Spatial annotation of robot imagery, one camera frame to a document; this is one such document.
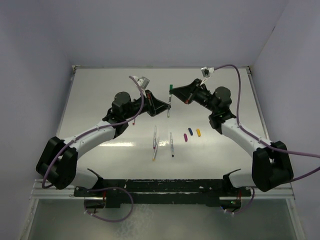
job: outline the pen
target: pen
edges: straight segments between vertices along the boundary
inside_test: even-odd
[[[155,145],[155,150],[154,150],[154,153],[153,153],[152,161],[155,161],[155,160],[156,160],[156,155],[157,155],[157,151],[158,151],[159,141],[160,141],[160,137],[158,137],[157,140],[156,140],[156,145]]]
[[[170,90],[173,88],[173,85],[170,84],[170,89],[169,89],[169,105],[171,106],[171,98],[172,98],[172,95],[170,94]],[[166,116],[168,118],[170,118],[170,108],[168,109],[168,113],[166,114]]]
[[[153,149],[156,149],[156,140],[157,140],[157,126],[154,126],[153,131]]]
[[[174,141],[172,139],[172,132],[170,132],[170,143],[171,143],[171,157],[175,156],[175,149],[174,149]]]

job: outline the metal frame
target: metal frame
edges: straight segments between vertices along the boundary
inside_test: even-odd
[[[60,129],[61,129],[61,125],[64,119],[64,115],[65,115],[65,111],[67,108],[67,104],[68,104],[68,100],[69,100],[69,96],[70,96],[70,92],[73,86],[73,82],[74,82],[74,78],[77,72],[77,69],[110,69],[110,68],[133,68],[133,69],[137,69],[137,68],[148,68],[148,69],[165,69],[165,68],[179,68],[179,69],[190,69],[190,68],[199,68],[197,66],[191,66],[191,67],[174,67],[174,66],[169,66],[169,67],[153,67],[153,66],[142,66],[142,67],[137,67],[137,66],[126,66],[126,67],[89,67],[89,66],[81,66],[81,65],[74,65],[73,67],[73,75],[71,77],[71,84],[69,87],[69,91],[68,91],[68,95],[67,95],[67,99],[65,102],[65,106],[63,108],[63,112],[62,112],[62,116],[61,116],[61,120],[57,129],[56,134],[58,135],[60,133]],[[253,92],[253,96],[255,99],[255,103],[258,109],[258,113],[260,116],[260,120],[262,123],[262,128],[265,134],[265,137],[267,139],[269,138],[269,133],[266,127],[266,122],[265,119],[263,117],[263,113],[261,110],[261,106],[257,97],[257,92],[253,83],[253,78],[251,75],[251,69],[249,66],[245,67],[247,70],[247,74],[249,77],[249,81],[250,81],[250,85],[251,85],[251,89]],[[22,232],[20,234],[19,239],[20,240],[27,240],[29,238],[29,234],[31,231],[31,227],[32,227],[32,223],[34,220],[34,215],[36,213],[37,210],[37,206],[38,206],[38,202],[41,199],[68,199],[68,200],[79,200],[79,199],[86,199],[86,200],[102,200],[102,197],[74,197],[74,190],[75,187],[70,185],[68,187],[66,187],[63,190],[58,190],[55,188],[49,188],[49,189],[42,189],[42,179],[36,179],[30,194],[30,198],[29,198],[29,208],[27,211],[27,217],[25,220],[25,224],[23,226]],[[242,197],[243,199],[247,199],[249,200],[251,197]],[[220,197],[220,200],[232,200],[234,199],[234,197]],[[297,213],[297,209],[296,209],[296,204],[295,204],[295,196],[293,193],[293,190],[291,187],[277,187],[274,189],[269,190],[268,192],[262,192],[259,189],[255,189],[255,199],[286,199],[287,202],[287,206],[288,206],[288,211],[291,217],[291,222],[295,231],[295,235],[297,237],[298,240],[306,240],[305,237],[305,233],[302,227],[302,224],[300,222],[298,213]]]

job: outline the gray wall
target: gray wall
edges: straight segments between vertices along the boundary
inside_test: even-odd
[[[55,135],[71,64],[35,0],[0,2],[0,239],[17,239],[36,163]]]
[[[39,1],[72,64],[107,67],[251,65],[288,2]]]
[[[320,2],[292,0],[253,65],[266,125],[288,149],[320,154]],[[300,176],[319,159],[291,156]],[[299,215],[309,240],[319,239],[320,173],[294,182]]]

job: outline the glass panel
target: glass panel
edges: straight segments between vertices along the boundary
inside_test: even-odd
[[[130,205],[98,209],[118,219]],[[120,223],[84,214],[83,200],[39,200],[29,240],[295,240],[285,199],[256,199],[239,215],[204,205],[137,204]]]

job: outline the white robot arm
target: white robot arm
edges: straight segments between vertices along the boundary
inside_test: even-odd
[[[136,116],[139,111],[140,114],[147,112],[154,117],[170,109],[168,103],[156,99],[151,91],[145,90],[149,83],[147,78],[133,78],[142,89],[139,99],[132,101],[127,92],[119,92],[106,116],[95,126],[65,139],[56,136],[49,139],[36,171],[42,176],[47,175],[47,180],[57,189],[64,189],[68,185],[91,189],[101,177],[91,169],[78,168],[78,159],[101,143],[121,135],[129,126],[126,119]]]
[[[211,68],[202,69],[204,77],[213,71]],[[230,187],[257,187],[266,192],[293,179],[289,155],[272,151],[267,147],[287,150],[286,145],[281,141],[271,142],[243,126],[230,111],[232,100],[229,89],[220,86],[211,93],[203,80],[195,79],[189,85],[171,89],[170,93],[185,104],[195,101],[210,110],[212,112],[209,116],[211,127],[221,135],[232,139],[252,157],[250,166],[235,169],[223,176]]]

